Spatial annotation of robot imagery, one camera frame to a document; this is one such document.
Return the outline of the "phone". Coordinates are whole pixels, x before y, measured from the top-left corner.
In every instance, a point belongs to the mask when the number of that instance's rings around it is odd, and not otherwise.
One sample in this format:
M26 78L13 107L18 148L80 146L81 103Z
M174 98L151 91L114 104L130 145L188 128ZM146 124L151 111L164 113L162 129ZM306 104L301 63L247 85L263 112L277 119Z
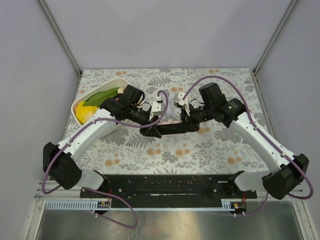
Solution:
M161 121L157 125L174 125L174 124L180 124L182 120L169 120L169 121Z

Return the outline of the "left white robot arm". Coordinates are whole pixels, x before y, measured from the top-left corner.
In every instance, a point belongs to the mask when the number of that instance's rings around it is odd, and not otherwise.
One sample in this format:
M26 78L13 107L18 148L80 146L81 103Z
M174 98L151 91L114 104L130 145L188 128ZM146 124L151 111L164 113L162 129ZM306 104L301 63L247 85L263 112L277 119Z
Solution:
M112 133L119 125L148 129L158 124L168 109L168 95L160 90L148 110L138 106L144 92L127 85L123 93L106 99L96 113L70 137L43 147L43 171L59 187L69 190L75 186L97 190L104 178L93 170L78 167L76 161L97 139Z

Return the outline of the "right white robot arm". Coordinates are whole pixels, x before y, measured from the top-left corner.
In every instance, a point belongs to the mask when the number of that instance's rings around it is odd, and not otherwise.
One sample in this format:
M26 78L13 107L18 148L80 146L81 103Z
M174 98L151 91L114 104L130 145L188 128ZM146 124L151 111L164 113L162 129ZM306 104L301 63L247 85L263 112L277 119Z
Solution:
M309 159L296 155L276 141L250 114L243 98L227 100L217 83L201 86L202 105L193 108L189 93L177 93L174 105L181 109L181 121L170 127L170 134L196 130L200 123L215 120L249 144L268 167L268 171L242 172L234 183L241 191L266 191L277 200L286 196L310 199L314 188L306 176Z

